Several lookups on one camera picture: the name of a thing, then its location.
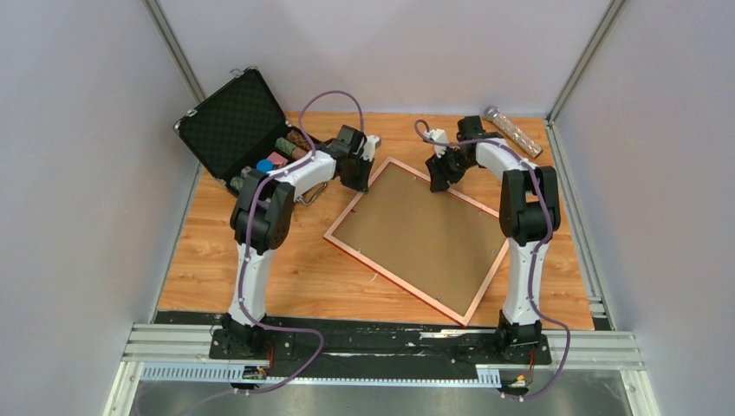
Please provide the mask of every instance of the cable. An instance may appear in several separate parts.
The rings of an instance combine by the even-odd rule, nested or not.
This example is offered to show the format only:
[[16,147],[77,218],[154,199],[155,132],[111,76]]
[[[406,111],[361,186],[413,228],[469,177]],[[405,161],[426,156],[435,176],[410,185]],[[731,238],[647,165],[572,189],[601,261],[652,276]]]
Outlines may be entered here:
[[562,373],[562,370],[564,368],[564,364],[567,362],[567,356],[569,355],[569,348],[571,347],[571,341],[572,341],[572,334],[569,330],[569,327],[564,322],[560,322],[556,319],[550,318],[546,315],[544,315],[541,310],[539,310],[538,305],[536,305],[536,302],[533,300],[533,272],[536,268],[536,260],[538,257],[538,249],[541,248],[542,245],[546,244],[551,240],[551,234],[553,233],[553,224],[551,223],[551,215],[549,215],[548,207],[546,206],[546,201],[543,199],[543,195],[541,193],[541,186],[538,183],[538,178],[535,174],[533,174],[533,168],[528,164],[528,162],[524,161],[521,156],[516,153],[515,150],[512,148],[503,145],[501,143],[498,143],[497,141],[493,139],[471,139],[471,140],[464,140],[459,142],[453,142],[453,143],[439,143],[438,141],[432,140],[428,136],[426,136],[425,132],[422,132],[419,129],[419,125],[423,124],[426,127],[426,130],[429,130],[429,123],[427,123],[425,120],[418,119],[413,123],[413,129],[416,130],[416,133],[420,136],[422,140],[424,140],[426,143],[429,143],[431,145],[435,146],[443,146],[443,147],[451,147],[451,146],[467,146],[472,145],[475,143],[487,143],[490,145],[494,145],[497,147],[500,147],[501,149],[505,150],[507,153],[509,153],[515,160],[517,160],[520,164],[522,164],[528,171],[531,173],[530,180],[533,184],[533,189],[536,192],[536,195],[538,196],[538,203],[541,205],[541,210],[543,212],[543,218],[546,220],[546,235],[536,243],[536,245],[533,247],[533,251],[531,253],[531,261],[530,261],[530,270],[529,270],[529,283],[528,283],[528,297],[530,306],[533,308],[534,312],[543,320],[546,322],[555,323],[556,325],[562,327],[564,329],[564,332],[566,332],[567,339],[566,339],[566,345],[564,346],[564,353],[562,354],[562,359],[559,361],[559,367],[554,372],[554,376],[551,377],[551,381],[549,381],[549,384],[544,386],[541,390],[539,390],[536,393],[533,394],[527,394],[525,396],[515,396],[513,394],[509,394],[510,396],[513,396],[517,398],[518,400],[533,400],[541,397],[546,392],[551,389],[554,384],[556,384],[556,381],[559,379],[559,376]]
[[[350,100],[352,100],[352,102],[354,102],[354,104],[357,106],[357,113],[360,115],[360,131],[361,132],[364,132],[365,131],[365,119],[364,119],[363,114],[362,114],[362,107],[360,107],[360,103],[357,101],[357,99],[353,95],[351,95],[350,93],[348,93],[346,91],[341,91],[341,90],[338,90],[338,89],[333,89],[333,90],[325,91],[325,92],[317,95],[316,97],[312,98],[308,103],[306,103],[306,106],[304,106],[303,109],[301,110],[301,113],[299,113],[298,123],[299,123],[299,130],[301,130],[301,133],[303,134],[303,137],[309,143],[309,149],[310,149],[309,150],[309,154],[307,156],[299,159],[298,161],[292,163],[291,165],[287,165],[286,168],[280,169],[278,172],[275,172],[275,173],[269,175],[268,177],[266,177],[265,179],[263,179],[263,181],[261,181],[260,184],[258,185],[258,187],[256,188],[255,195],[253,196],[252,203],[250,204],[250,213],[248,214],[248,224],[247,224],[247,227],[245,228],[245,259],[244,259],[244,262],[243,262],[243,267],[240,268],[240,274],[239,274],[239,277],[237,279],[239,281],[239,284],[237,285],[237,288],[236,288],[236,290],[237,290],[237,299],[238,299],[238,302],[239,302],[239,305],[240,305],[240,309],[243,311],[243,314],[245,315],[245,317],[248,318],[248,320],[253,325],[258,326],[260,328],[263,328],[265,330],[270,330],[270,331],[296,332],[296,333],[300,333],[300,334],[312,334],[312,335],[316,335],[316,337],[319,338],[319,347],[309,357],[309,359],[306,360],[306,362],[303,363],[303,365],[301,365],[292,375],[290,375],[289,377],[286,377],[284,380],[279,381],[278,383],[276,383],[276,384],[274,384],[272,386],[268,386],[268,387],[264,387],[264,388],[259,388],[258,390],[240,390],[240,389],[235,389],[234,390],[234,393],[245,393],[246,395],[250,395],[250,394],[268,393],[268,392],[272,392],[274,390],[277,390],[277,389],[285,386],[286,384],[290,383],[296,377],[298,377],[298,375],[301,374],[303,372],[303,370],[305,370],[309,365],[311,365],[311,363],[316,359],[316,357],[319,355],[319,353],[322,352],[322,349],[324,348],[324,335],[322,335],[321,332],[319,332],[319,331],[317,331],[315,329],[311,329],[311,328],[274,327],[272,325],[268,325],[268,324],[265,324],[265,323],[262,323],[262,322],[256,320],[250,314],[250,312],[248,311],[247,307],[244,304],[243,287],[244,287],[245,269],[247,268],[248,261],[250,260],[250,241],[251,241],[251,238],[252,238],[252,224],[253,224],[253,219],[255,217],[256,206],[257,206],[258,201],[260,200],[260,194],[263,191],[263,188],[269,182],[271,182],[271,180],[278,179],[278,178],[286,175],[289,172],[294,172],[295,170],[300,169],[300,168],[306,166],[306,164],[308,164],[311,161],[311,158],[316,155],[316,145],[314,144],[314,141],[311,139],[311,136],[309,136],[309,133],[307,133],[306,128],[304,128],[304,126],[303,126],[303,115],[306,114],[307,110],[309,110],[309,107],[311,107],[311,105],[314,104],[315,101],[319,100],[320,98],[322,98],[325,95],[330,95],[330,94],[341,94],[341,95],[345,95]],[[224,397],[224,396],[227,396],[227,395],[230,395],[230,394],[233,394],[233,391],[232,390],[225,390],[225,391],[223,391],[221,393],[213,394],[212,396],[209,396],[209,397],[201,400],[200,402],[195,403],[193,406],[188,407],[183,412],[177,413],[177,416],[183,416],[183,415],[191,412],[192,410],[196,409],[197,407],[200,407],[200,406],[204,405],[204,403],[207,403],[207,402],[212,401],[212,400],[215,400],[215,399],[219,399],[220,397]]]

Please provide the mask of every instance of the case lid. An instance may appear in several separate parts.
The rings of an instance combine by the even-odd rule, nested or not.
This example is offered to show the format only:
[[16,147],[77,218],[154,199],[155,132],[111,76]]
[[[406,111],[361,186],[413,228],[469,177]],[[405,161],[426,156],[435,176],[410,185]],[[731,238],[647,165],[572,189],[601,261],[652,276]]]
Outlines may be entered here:
[[285,128],[285,121],[265,79],[250,67],[179,120],[174,130],[215,178],[228,179],[248,164],[248,153],[270,132]]

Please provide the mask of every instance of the pink object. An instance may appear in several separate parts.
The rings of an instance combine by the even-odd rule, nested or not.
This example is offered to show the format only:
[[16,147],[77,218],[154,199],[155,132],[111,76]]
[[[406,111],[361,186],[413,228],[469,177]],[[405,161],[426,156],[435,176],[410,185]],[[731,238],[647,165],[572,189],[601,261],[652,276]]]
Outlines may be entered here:
[[281,167],[287,163],[289,163],[289,160],[281,156],[280,154],[273,152],[268,156],[268,160],[273,162],[274,167]]

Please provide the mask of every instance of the wood grain surface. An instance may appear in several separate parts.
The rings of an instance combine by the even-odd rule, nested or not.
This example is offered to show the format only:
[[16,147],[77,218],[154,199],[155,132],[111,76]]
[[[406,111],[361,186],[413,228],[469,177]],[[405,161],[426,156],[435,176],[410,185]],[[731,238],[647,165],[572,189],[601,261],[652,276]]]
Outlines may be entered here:
[[[291,120],[297,118],[297,113],[287,115]],[[461,118],[365,114],[366,133],[382,138],[374,167],[392,156],[428,174],[424,162],[433,149],[413,131],[413,121],[419,117],[432,127],[445,129],[451,140]],[[513,121],[544,148],[535,161],[539,165],[552,165],[543,120],[516,118]],[[310,134],[326,140],[335,137],[342,124],[357,127],[358,120],[355,113],[310,112],[304,117],[304,124]],[[485,129],[497,130],[488,122]],[[499,207],[500,181],[485,169],[470,169],[454,187],[492,209]],[[296,205],[289,236],[276,253],[270,271],[268,314],[456,324],[323,238],[354,195],[355,191],[334,180],[311,206]],[[229,308],[237,268],[237,249],[229,226],[234,204],[235,198],[209,173],[203,173],[173,255],[159,309],[225,312]],[[498,323],[508,289],[509,268],[510,256],[506,256],[470,325]],[[571,328],[593,328],[564,211],[562,225],[554,234],[544,261],[540,297],[539,306],[545,314],[566,322]],[[554,327],[547,322],[544,326]]]

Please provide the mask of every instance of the gray floor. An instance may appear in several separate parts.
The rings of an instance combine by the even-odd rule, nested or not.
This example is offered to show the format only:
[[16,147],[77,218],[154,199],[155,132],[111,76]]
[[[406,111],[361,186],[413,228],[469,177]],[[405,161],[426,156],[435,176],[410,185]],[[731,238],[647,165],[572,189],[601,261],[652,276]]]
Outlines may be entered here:
[[[534,387],[544,386],[550,371],[537,371]],[[286,386],[263,395],[227,395],[193,409],[200,400],[228,385],[208,382],[147,382],[139,388],[140,415],[631,415],[616,371],[566,371],[538,400],[514,403],[480,388]]]

